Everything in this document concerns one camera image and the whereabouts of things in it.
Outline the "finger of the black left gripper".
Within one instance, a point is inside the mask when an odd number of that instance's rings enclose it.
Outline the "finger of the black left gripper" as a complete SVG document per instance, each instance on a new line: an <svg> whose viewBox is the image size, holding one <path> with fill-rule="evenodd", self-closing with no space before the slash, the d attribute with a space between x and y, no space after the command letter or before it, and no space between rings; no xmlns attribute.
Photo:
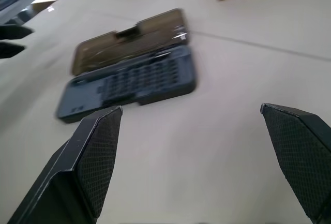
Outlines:
<svg viewBox="0 0 331 224"><path fill-rule="evenodd" d="M0 59L11 58L25 50L25 46L18 44L1 42L0 43Z"/></svg>
<svg viewBox="0 0 331 224"><path fill-rule="evenodd" d="M22 39L34 31L31 28L25 26L19 26L16 24L6 24L0 26L0 40L16 40Z"/></svg>

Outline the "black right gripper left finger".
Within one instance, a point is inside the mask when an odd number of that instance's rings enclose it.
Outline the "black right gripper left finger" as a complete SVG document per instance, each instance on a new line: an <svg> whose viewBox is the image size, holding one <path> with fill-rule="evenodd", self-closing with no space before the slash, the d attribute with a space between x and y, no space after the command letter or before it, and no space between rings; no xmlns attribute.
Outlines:
<svg viewBox="0 0 331 224"><path fill-rule="evenodd" d="M9 223L96 223L114 170L123 110L84 117L49 159Z"/></svg>

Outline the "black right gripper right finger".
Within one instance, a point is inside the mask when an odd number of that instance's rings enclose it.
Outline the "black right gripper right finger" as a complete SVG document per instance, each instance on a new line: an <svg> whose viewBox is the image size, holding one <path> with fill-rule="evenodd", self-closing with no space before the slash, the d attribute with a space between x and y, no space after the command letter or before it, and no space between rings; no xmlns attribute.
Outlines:
<svg viewBox="0 0 331 224"><path fill-rule="evenodd" d="M312 223L330 223L330 127L317 115L264 103L282 173Z"/></svg>

